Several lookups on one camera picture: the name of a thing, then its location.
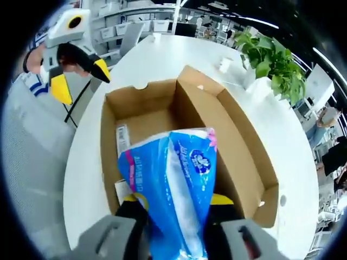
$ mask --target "office desk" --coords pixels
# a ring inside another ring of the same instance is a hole
[[[102,182],[100,157],[101,107],[106,93],[124,86],[144,88],[149,81],[176,78],[185,65],[200,70],[229,89],[257,131],[272,161],[280,187],[275,226],[267,231],[278,240],[279,249],[290,258],[308,253],[318,215],[318,181],[305,133],[287,101],[268,96],[253,102],[238,84],[246,71],[240,53],[214,42],[184,36],[152,36],[128,52],[111,71],[112,82],[102,83],[91,99],[74,137],[64,183],[64,217],[70,247],[82,232],[110,213]],[[234,60],[232,74],[221,74],[222,57]]]

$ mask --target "white shirt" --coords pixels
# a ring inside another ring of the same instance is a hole
[[[198,28],[200,28],[201,25],[202,25],[202,18],[199,17],[199,18],[196,20],[196,26],[197,26]]]
[[[340,113],[339,113],[338,110],[336,110],[333,107],[327,107],[326,108],[326,113],[322,117],[322,123],[328,124],[332,119],[337,121],[339,116],[340,116]]]

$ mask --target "computer monitor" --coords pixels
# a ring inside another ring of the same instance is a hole
[[[195,37],[196,24],[177,23],[175,35]]]

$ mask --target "cardboard box flap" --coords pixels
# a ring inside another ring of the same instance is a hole
[[[176,89],[176,80],[164,80],[148,83],[143,89],[129,86],[117,89],[106,95],[114,116],[117,119],[141,115],[166,108]]]
[[[278,185],[268,188],[261,198],[261,204],[256,209],[253,220],[263,228],[272,228],[275,224],[278,208]]]
[[[224,87],[218,84],[216,81],[207,77],[205,74],[200,71],[192,68],[189,65],[186,65],[183,71],[180,73],[177,79],[180,83],[188,83],[195,87],[205,90],[206,92],[216,96],[221,91],[224,90]]]
[[[239,132],[241,133],[247,147],[253,157],[256,168],[260,173],[260,178],[265,188],[272,187],[278,183],[275,170],[272,166],[271,160],[264,148],[262,141],[260,140],[256,130],[254,129],[252,123],[247,118],[246,114],[236,102],[230,96],[229,91],[226,89],[219,93],[217,96],[220,103],[228,112],[230,118],[237,126]]]

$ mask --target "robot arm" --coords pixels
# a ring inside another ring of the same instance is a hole
[[[92,76],[109,83],[110,72],[106,62],[83,37],[89,26],[90,10],[70,9],[65,11],[58,22],[48,31],[46,49],[40,74],[48,82],[51,93],[62,103],[70,105],[72,97],[63,67],[59,63],[62,56],[71,57]]]

